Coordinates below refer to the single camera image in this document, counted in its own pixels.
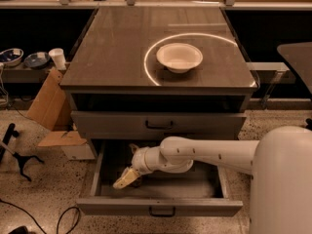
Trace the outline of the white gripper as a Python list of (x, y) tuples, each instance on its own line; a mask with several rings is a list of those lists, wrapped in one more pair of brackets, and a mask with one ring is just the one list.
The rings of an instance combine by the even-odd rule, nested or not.
[(140, 176), (151, 174), (145, 162), (145, 155), (148, 147), (139, 148), (136, 144), (129, 144), (133, 153), (132, 165), (126, 168), (121, 176), (113, 183), (115, 189), (123, 189), (137, 180)]

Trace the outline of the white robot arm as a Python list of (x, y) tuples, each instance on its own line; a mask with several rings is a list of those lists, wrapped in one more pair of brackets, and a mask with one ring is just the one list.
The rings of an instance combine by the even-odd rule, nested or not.
[(260, 140), (169, 136), (156, 147), (135, 147), (113, 187), (156, 171), (185, 173), (195, 161), (251, 176), (250, 234), (312, 234), (312, 131), (285, 126)]

